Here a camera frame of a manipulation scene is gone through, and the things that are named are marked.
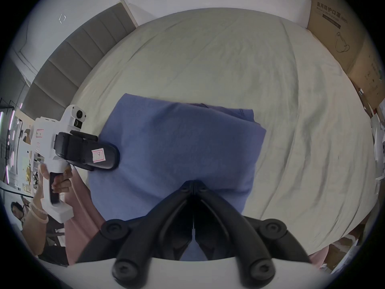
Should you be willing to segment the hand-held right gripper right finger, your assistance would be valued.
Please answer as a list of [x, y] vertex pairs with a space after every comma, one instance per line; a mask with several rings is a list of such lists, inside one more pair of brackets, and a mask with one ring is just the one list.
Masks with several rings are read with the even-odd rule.
[[262, 288], [273, 280], [273, 258], [311, 263], [281, 220], [243, 216], [201, 181], [194, 181], [194, 228], [207, 260], [236, 259], [240, 283], [246, 288]]

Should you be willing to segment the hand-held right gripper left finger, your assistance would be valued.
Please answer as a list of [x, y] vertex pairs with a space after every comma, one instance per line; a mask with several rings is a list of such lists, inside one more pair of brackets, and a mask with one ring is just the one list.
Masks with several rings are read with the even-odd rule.
[[105, 221], [76, 263], [115, 258], [115, 281], [124, 288], [144, 287], [152, 258], [179, 261], [191, 243], [192, 196], [190, 182], [185, 182], [142, 217]]

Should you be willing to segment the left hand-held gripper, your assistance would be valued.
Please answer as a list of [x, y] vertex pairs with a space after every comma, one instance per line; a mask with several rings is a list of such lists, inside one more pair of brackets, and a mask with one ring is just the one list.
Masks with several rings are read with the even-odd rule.
[[66, 156], [60, 156], [60, 133], [74, 132], [72, 140], [72, 164], [78, 168], [94, 171], [111, 171], [118, 167], [120, 152], [110, 143], [99, 141], [96, 135], [79, 132], [86, 119], [86, 113], [77, 105], [69, 105], [61, 119], [55, 120], [46, 117], [36, 118], [30, 129], [31, 148], [33, 154], [40, 154], [49, 172], [49, 178], [42, 178], [43, 210], [59, 223], [65, 223], [74, 216], [73, 208], [60, 200], [58, 193], [53, 193], [52, 183], [56, 176], [61, 175], [69, 166]]

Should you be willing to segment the person's left hand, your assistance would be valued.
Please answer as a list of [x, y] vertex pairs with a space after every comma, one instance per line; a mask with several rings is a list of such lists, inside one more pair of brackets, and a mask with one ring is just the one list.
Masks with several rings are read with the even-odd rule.
[[[62, 174], [54, 178], [51, 186], [54, 193], [60, 194], [69, 192], [70, 188], [72, 187], [70, 178], [72, 178], [72, 168], [70, 165], [68, 165]], [[33, 197], [33, 203], [38, 209], [42, 209], [41, 199], [44, 197], [44, 179], [49, 180], [50, 173], [47, 170], [46, 165], [40, 163], [38, 166], [38, 186]]]

